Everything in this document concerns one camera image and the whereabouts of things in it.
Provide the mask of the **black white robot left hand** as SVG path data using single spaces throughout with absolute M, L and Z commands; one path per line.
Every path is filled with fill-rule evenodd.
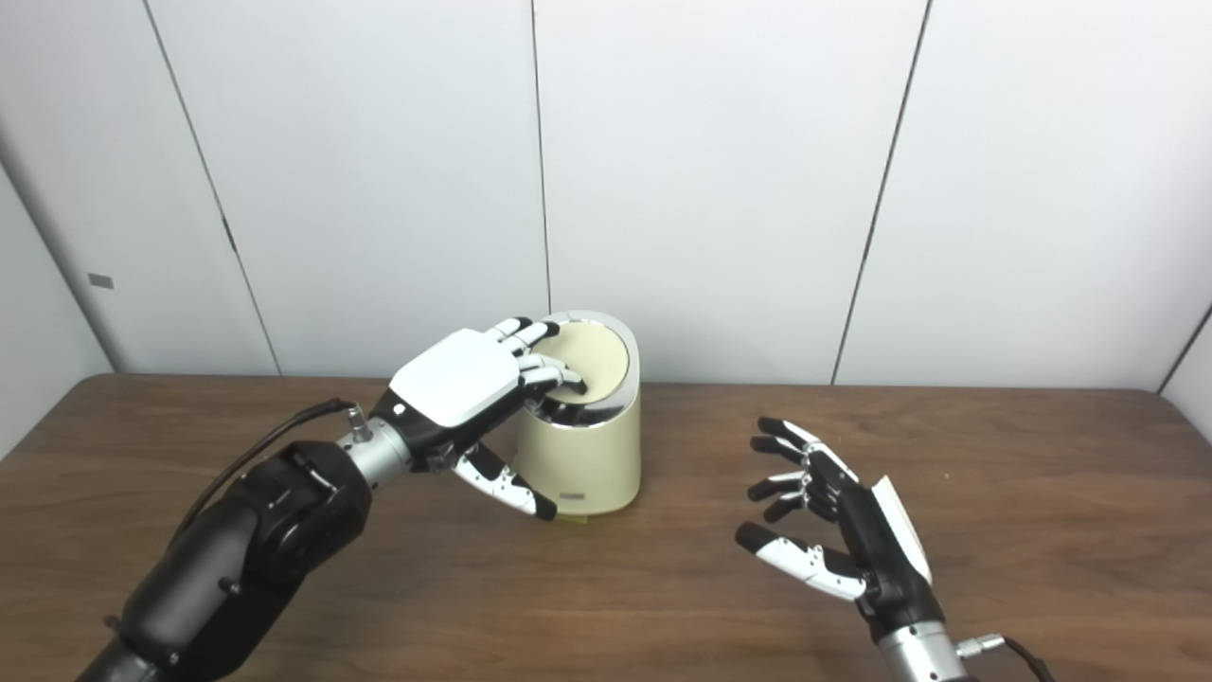
M 534 353 L 538 342 L 559 333 L 558 323 L 514 316 L 484 332 L 454 329 L 399 368 L 368 414 L 371 440 L 351 453 L 368 487 L 410 472 L 450 471 L 508 508 L 542 521 L 558 517 L 558 504 L 482 440 L 560 386 L 588 391 L 567 363 Z

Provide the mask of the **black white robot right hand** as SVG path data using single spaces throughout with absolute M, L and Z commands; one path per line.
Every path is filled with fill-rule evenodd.
M 796 470 L 750 485 L 751 502 L 768 500 L 764 523 L 745 522 L 734 540 L 753 556 L 822 594 L 852 601 L 871 640 L 903 629 L 944 624 L 925 548 L 888 476 L 867 485 L 830 446 L 797 424 L 761 415 L 754 452 Z M 771 525 L 793 511 L 837 527 L 844 551 L 783 535 Z

